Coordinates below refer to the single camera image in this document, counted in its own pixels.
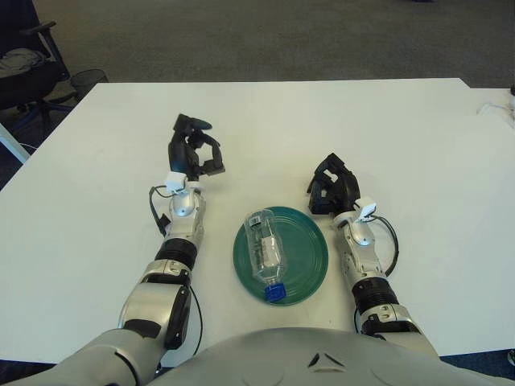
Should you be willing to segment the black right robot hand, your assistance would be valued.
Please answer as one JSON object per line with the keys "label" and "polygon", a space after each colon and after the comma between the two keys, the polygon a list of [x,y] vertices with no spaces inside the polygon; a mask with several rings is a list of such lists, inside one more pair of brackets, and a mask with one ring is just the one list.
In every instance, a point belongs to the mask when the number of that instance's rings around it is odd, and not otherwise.
{"label": "black right robot hand", "polygon": [[308,208],[314,215],[338,216],[352,211],[353,204],[361,197],[356,176],[334,153],[317,166],[307,193]]}

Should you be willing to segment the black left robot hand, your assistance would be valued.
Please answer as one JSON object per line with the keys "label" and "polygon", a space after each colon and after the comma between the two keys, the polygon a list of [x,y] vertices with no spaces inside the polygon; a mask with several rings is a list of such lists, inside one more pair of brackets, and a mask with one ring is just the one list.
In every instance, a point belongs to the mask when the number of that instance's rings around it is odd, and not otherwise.
{"label": "black left robot hand", "polygon": [[[198,181],[201,175],[217,175],[225,172],[220,143],[205,133],[212,125],[198,118],[180,114],[173,127],[168,144],[168,158],[173,172],[183,173],[188,181]],[[210,146],[212,157],[200,164],[196,153],[203,145]]]}

